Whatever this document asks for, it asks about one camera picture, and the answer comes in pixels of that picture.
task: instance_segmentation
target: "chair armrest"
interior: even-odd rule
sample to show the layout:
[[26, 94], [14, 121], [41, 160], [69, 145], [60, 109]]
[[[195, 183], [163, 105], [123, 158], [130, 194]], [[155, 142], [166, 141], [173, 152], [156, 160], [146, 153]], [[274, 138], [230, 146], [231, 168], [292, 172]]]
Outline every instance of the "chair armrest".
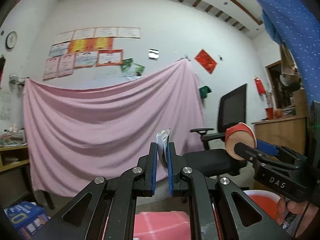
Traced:
[[226, 136], [225, 132], [218, 132], [218, 133], [211, 133], [211, 134], [205, 134], [201, 137], [201, 140], [203, 142], [208, 142], [216, 139], [223, 139]]
[[213, 131], [214, 128], [195, 128], [191, 129], [190, 132], [200, 132], [200, 131]]

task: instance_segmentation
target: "red diamond decoration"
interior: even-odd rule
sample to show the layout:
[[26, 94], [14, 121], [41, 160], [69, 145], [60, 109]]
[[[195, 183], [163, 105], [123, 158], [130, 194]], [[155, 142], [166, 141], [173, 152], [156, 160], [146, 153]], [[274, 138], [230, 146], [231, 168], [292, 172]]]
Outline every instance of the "red diamond decoration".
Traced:
[[217, 65], [214, 59], [211, 58], [210, 55], [206, 53], [204, 49], [201, 49], [201, 51], [195, 57], [195, 60], [198, 61], [200, 65], [204, 67], [206, 71], [208, 71], [210, 74], [213, 72]]

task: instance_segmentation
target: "blue box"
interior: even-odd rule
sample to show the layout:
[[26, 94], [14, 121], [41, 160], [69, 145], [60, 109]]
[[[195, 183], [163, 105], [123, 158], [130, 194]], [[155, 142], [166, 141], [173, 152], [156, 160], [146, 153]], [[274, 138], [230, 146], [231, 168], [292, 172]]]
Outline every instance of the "blue box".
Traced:
[[30, 240], [35, 232], [49, 219], [42, 207], [23, 201], [5, 210], [14, 228], [26, 240]]

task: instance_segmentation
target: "fire extinguisher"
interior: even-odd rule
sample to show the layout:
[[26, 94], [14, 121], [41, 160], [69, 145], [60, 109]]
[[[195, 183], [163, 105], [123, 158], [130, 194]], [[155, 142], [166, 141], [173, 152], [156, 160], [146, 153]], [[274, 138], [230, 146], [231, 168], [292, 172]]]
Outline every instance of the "fire extinguisher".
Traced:
[[263, 95], [266, 93], [266, 91], [264, 90], [264, 87], [262, 85], [262, 82], [259, 78], [255, 77], [254, 78], [254, 82], [256, 83], [256, 86], [257, 86], [257, 90], [258, 90], [258, 93], [259, 95]]

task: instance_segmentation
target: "wall clock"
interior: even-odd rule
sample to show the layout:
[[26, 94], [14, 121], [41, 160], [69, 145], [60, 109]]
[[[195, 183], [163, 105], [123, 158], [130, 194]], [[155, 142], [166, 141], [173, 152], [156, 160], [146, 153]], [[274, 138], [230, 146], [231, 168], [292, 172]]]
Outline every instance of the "wall clock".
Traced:
[[17, 43], [17, 33], [16, 32], [10, 32], [5, 40], [5, 46], [7, 49], [12, 49], [16, 43]]

